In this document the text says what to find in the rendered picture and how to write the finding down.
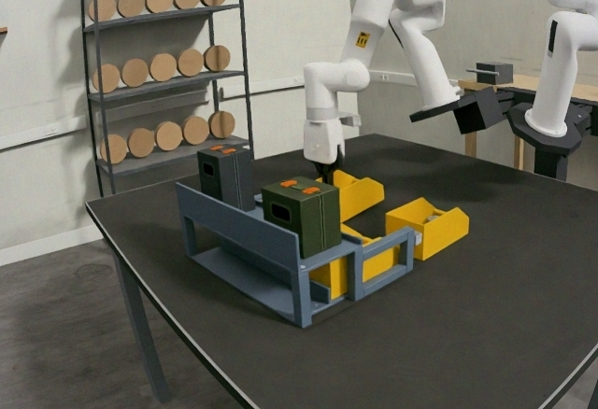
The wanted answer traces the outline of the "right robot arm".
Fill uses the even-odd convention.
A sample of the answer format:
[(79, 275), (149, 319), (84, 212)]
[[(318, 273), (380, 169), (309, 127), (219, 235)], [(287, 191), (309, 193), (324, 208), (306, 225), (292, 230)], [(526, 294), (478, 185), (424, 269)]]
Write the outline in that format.
[[(391, 12), (393, 3), (397, 9)], [(308, 63), (304, 67), (306, 118), (339, 118), (341, 125), (361, 125), (361, 115), (338, 111), (337, 92), (355, 93), (367, 87), (368, 69), (387, 23), (419, 86), (426, 105), (421, 110), (460, 99), (455, 94), (460, 87), (449, 85), (433, 43), (422, 35), (443, 26), (445, 3), (446, 0), (356, 0), (340, 62)]]

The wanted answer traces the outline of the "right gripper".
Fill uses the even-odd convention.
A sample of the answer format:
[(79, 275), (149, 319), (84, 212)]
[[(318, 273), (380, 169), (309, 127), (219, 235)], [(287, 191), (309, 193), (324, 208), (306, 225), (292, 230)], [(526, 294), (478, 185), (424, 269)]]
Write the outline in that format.
[(335, 169), (343, 167), (342, 161), (345, 157), (344, 137), (339, 118), (305, 119), (304, 156), (315, 164), (319, 178), (322, 177), (322, 183), (333, 186)]

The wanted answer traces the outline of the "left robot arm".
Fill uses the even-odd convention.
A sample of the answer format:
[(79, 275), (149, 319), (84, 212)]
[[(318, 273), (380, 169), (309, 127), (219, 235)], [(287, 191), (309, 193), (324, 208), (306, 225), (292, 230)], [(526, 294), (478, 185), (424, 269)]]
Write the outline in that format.
[[(564, 118), (577, 76), (577, 51), (598, 50), (598, 0), (548, 0), (559, 11), (547, 23), (547, 43), (534, 105), (525, 113), (536, 131), (552, 137), (566, 134)], [(532, 114), (531, 114), (532, 113)]]

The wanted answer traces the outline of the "yellow bin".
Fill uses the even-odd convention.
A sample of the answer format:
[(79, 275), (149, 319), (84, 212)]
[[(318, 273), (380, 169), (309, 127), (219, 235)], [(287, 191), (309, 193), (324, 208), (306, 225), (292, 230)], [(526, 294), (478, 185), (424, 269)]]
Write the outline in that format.
[(340, 188), (341, 222), (384, 199), (383, 185), (369, 177), (359, 180), (340, 170), (334, 172), (334, 185)]
[[(341, 225), (341, 231), (361, 237), (364, 246), (381, 238), (371, 240), (356, 233), (344, 224)], [(375, 256), (373, 259), (365, 261), (363, 263), (363, 282), (398, 264), (398, 249), (398, 247), (393, 247)], [(348, 292), (347, 255), (310, 271), (309, 278), (331, 288), (331, 300)]]
[[(440, 217), (427, 223), (430, 216)], [(386, 235), (405, 226), (415, 228), (422, 236), (421, 243), (414, 246), (413, 258), (424, 261), (466, 235), (468, 224), (469, 218), (458, 207), (447, 213), (419, 198), (386, 214)]]

